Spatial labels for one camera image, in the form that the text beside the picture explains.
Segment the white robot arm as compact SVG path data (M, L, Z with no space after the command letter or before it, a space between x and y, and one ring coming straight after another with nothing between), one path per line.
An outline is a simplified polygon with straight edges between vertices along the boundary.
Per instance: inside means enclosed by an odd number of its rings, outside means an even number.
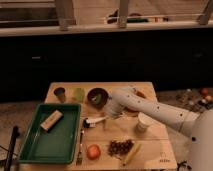
M104 108L114 118L125 108L139 111L188 136L187 171L213 171L213 109L197 114L139 97L132 87L115 88Z

